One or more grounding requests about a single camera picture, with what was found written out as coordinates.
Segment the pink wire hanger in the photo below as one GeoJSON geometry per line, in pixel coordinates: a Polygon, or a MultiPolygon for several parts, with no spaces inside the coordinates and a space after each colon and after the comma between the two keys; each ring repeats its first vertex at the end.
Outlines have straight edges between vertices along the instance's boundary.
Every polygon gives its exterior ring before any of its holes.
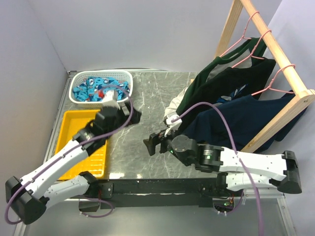
{"type": "Polygon", "coordinates": [[[251,39],[250,37],[245,37],[245,34],[246,34],[246,31],[247,31],[247,28],[248,28],[248,26],[249,26],[250,21],[252,21],[253,16],[254,16],[255,14],[259,14],[259,13],[260,13],[259,11],[256,11],[254,14],[252,14],[252,15],[249,17],[249,19],[248,19],[248,21],[247,21],[247,24],[246,24],[246,26],[245,26],[245,28],[244,28],[244,31],[243,31],[242,36],[241,36],[233,45],[231,45],[228,49],[226,49],[226,50],[220,55],[220,57],[224,56],[227,52],[229,52],[234,46],[236,46],[236,45],[237,45],[239,42],[241,42],[243,39],[246,39],[246,40],[251,39]]]}

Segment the white green t shirt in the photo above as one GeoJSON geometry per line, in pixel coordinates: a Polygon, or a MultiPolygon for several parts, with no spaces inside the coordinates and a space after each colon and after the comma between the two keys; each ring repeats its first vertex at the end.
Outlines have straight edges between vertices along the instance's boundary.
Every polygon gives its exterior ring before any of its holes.
{"type": "MultiPolygon", "coordinates": [[[[258,42],[258,38],[251,38],[246,40],[241,46],[235,48],[224,56],[216,57],[210,64],[202,69],[195,77],[194,81],[186,88],[184,88],[175,98],[173,98],[168,107],[165,108],[164,116],[175,112],[181,107],[182,100],[186,101],[193,93],[203,85],[206,81],[212,79],[220,72],[224,71],[228,67],[232,67],[242,59],[246,58],[253,50],[254,46],[258,42]]],[[[257,57],[263,56],[267,46],[262,40],[257,46],[254,55],[257,57]]]]}

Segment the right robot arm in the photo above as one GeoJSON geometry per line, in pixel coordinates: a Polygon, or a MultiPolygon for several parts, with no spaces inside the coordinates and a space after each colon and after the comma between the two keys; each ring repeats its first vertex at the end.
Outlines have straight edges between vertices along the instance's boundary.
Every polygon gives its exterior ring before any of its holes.
{"type": "Polygon", "coordinates": [[[150,156],[169,152],[185,166],[204,173],[216,172],[216,192],[221,196],[247,188],[275,188],[286,194],[302,193],[297,158],[292,151],[282,154],[234,152],[227,147],[199,144],[185,135],[153,133],[144,139],[150,156]]]}

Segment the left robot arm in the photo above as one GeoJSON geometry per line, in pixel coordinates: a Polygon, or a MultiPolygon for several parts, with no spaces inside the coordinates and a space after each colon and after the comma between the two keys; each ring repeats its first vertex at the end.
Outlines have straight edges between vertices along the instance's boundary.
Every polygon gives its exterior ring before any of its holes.
{"type": "Polygon", "coordinates": [[[91,198],[97,194],[97,179],[88,171],[73,179],[57,184],[56,181],[69,169],[94,154],[106,141],[126,126],[138,124],[142,113],[132,102],[126,103],[129,115],[120,106],[104,106],[71,140],[47,162],[31,173],[17,178],[12,176],[5,183],[7,206],[4,217],[8,224],[8,212],[12,209],[18,222],[29,225],[57,203],[78,195],[91,198]]]}

